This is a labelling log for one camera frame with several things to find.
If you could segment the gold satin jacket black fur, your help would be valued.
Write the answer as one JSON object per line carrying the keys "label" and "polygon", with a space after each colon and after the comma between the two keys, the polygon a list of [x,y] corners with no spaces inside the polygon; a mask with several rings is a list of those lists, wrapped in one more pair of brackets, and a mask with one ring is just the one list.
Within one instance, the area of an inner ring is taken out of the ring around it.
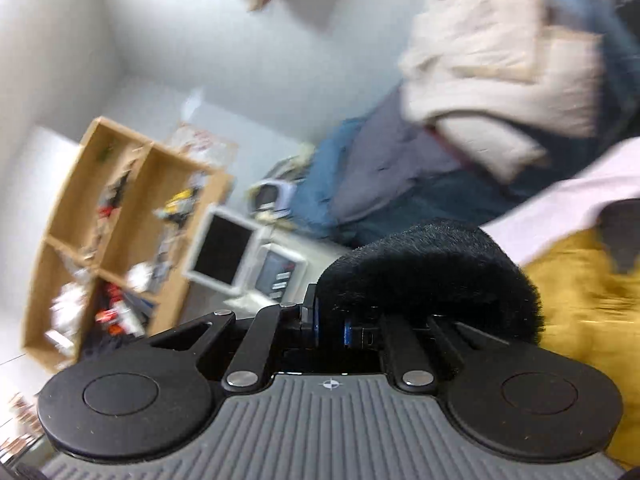
{"label": "gold satin jacket black fur", "polygon": [[522,270],[482,230],[435,220],[344,255],[321,275],[319,347],[366,322],[388,378],[435,393],[484,448],[537,463],[607,450],[639,474],[639,204]]}

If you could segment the white bedside device with screen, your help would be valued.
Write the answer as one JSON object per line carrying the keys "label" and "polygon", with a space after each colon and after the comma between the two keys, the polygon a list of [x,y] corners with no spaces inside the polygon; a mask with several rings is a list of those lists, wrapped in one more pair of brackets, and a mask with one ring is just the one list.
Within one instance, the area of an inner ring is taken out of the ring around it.
{"label": "white bedside device with screen", "polygon": [[219,294],[231,310],[253,315],[272,304],[299,304],[307,287],[347,249],[222,205],[206,207],[182,275]]}

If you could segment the dark grey blue duvet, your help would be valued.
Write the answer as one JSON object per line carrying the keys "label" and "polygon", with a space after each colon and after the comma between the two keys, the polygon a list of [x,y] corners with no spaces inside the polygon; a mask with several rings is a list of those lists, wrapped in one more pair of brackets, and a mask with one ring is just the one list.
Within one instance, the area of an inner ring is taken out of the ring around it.
{"label": "dark grey blue duvet", "polygon": [[404,117],[401,73],[369,114],[346,120],[318,146],[288,207],[293,228],[358,247],[434,218],[481,226],[574,176],[622,140],[639,107],[638,38],[608,0],[544,1],[549,24],[601,38],[592,138],[570,140],[524,126],[521,132],[548,148],[550,157],[501,183],[434,127]]}

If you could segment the wooden cubby shelf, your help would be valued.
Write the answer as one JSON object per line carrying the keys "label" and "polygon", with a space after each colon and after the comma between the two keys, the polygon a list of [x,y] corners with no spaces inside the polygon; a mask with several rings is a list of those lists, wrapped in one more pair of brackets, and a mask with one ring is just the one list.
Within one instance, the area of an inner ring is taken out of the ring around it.
{"label": "wooden cubby shelf", "polygon": [[[125,168],[131,171],[122,202],[104,224],[96,255],[88,259],[84,251],[93,236],[100,195]],[[23,318],[23,349],[45,370],[55,374],[79,358],[77,353],[66,356],[46,337],[52,327],[53,301],[72,281],[74,270],[87,270],[89,278],[88,298],[81,306],[80,326],[73,339],[79,348],[93,323],[102,285],[130,287],[128,272],[138,263],[153,260],[166,229],[154,212],[186,190],[199,172],[205,174],[204,186],[171,252],[168,277],[156,292],[141,295],[154,306],[146,329],[150,335],[178,323],[190,288],[182,274],[186,254],[207,207],[227,198],[231,178],[224,170],[196,162],[111,119],[98,117],[91,123],[44,231]]]}

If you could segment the lavender white bed sheet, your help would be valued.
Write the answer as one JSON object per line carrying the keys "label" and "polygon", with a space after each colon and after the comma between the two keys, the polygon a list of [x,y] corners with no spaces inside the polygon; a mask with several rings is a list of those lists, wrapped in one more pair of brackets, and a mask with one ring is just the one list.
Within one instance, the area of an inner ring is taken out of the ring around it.
{"label": "lavender white bed sheet", "polygon": [[491,221],[482,230],[519,266],[526,266],[558,240],[589,228],[607,204],[637,198],[640,140],[615,144],[576,176]]}

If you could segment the cream beige folded blankets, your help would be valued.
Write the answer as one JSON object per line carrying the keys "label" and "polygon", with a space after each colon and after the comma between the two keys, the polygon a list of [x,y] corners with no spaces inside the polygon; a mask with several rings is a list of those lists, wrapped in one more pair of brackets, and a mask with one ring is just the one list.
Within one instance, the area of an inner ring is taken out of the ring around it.
{"label": "cream beige folded blankets", "polygon": [[548,22],[544,0],[427,0],[401,55],[402,114],[510,183],[548,148],[597,132],[601,38]]}

